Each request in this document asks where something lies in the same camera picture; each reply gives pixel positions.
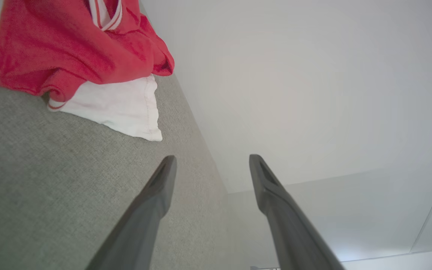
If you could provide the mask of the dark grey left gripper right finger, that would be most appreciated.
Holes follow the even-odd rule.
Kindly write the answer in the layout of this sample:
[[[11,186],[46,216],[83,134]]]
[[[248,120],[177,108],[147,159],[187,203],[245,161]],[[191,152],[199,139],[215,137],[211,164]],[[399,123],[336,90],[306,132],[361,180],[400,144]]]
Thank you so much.
[[[282,270],[342,270],[343,265],[265,160],[249,157],[259,210],[266,216]]]

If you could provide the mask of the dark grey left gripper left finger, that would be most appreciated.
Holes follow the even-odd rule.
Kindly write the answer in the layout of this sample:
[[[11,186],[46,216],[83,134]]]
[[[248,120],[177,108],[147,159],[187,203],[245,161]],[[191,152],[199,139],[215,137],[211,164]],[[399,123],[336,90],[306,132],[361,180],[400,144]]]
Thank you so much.
[[[177,159],[163,158],[87,266],[88,270],[148,270],[161,219],[173,198]]]

